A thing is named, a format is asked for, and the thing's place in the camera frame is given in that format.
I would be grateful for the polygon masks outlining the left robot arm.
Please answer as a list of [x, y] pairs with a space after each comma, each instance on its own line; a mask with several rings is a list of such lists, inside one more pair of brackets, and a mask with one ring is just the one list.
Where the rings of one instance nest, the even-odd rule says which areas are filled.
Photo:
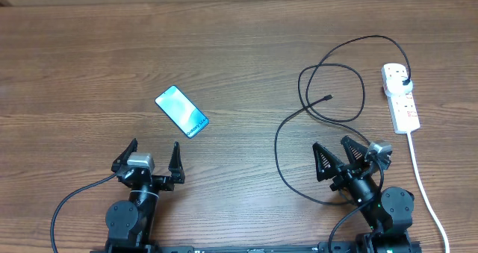
[[150, 238], [159, 192], [173, 191], [185, 182], [179, 143], [173, 145], [169, 175], [155, 175], [153, 156], [139, 152], [137, 146], [133, 139], [112, 163], [115, 177], [130, 194], [127, 200], [113, 203], [105, 215], [106, 252], [160, 252], [161, 247]]

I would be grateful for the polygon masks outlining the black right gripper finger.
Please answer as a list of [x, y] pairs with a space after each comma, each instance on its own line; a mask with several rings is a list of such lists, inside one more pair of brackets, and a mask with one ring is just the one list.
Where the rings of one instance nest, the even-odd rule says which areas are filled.
[[341, 172], [341, 167], [344, 163], [339, 160], [333, 153], [319, 143], [312, 146], [316, 176], [318, 181], [324, 181], [334, 178]]
[[351, 168], [365, 168], [369, 167], [369, 163], [366, 161], [365, 156], [367, 154], [368, 147], [356, 142], [348, 136], [341, 139], [341, 145], [344, 147], [349, 164], [347, 167]]

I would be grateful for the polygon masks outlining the blue Samsung Galaxy smartphone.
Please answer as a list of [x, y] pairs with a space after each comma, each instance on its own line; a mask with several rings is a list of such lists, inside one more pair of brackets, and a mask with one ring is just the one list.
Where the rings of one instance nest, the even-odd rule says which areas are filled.
[[205, 114], [176, 85], [163, 91], [155, 103], [190, 139], [209, 124]]

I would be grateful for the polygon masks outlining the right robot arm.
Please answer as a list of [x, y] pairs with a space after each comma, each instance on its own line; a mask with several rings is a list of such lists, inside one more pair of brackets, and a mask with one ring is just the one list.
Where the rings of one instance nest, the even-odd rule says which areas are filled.
[[[383, 189], [385, 170], [391, 165], [392, 146], [383, 140], [363, 146], [348, 136], [341, 139], [348, 163], [325, 146], [312, 146], [318, 181], [332, 180], [330, 189], [346, 190], [357, 208], [332, 229], [326, 242], [317, 244], [319, 252], [420, 253], [418, 241], [412, 241], [414, 195], [400, 187]], [[358, 234], [353, 241], [334, 242], [338, 227], [355, 213], [361, 213], [370, 232]]]

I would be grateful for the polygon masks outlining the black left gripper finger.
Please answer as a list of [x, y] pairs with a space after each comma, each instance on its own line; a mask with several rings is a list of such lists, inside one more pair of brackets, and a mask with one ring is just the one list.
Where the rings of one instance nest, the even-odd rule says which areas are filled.
[[138, 145], [137, 139], [134, 138], [129, 143], [127, 148], [113, 161], [111, 165], [112, 172], [118, 172], [123, 165], [127, 164], [127, 160], [129, 159], [131, 154], [137, 151], [137, 145]]
[[168, 166], [168, 170], [170, 171], [171, 179], [174, 184], [183, 184], [185, 181], [185, 173], [184, 168], [181, 163], [181, 155], [180, 155], [180, 144], [179, 142], [174, 142], [173, 146], [173, 153], [170, 160], [170, 164]]

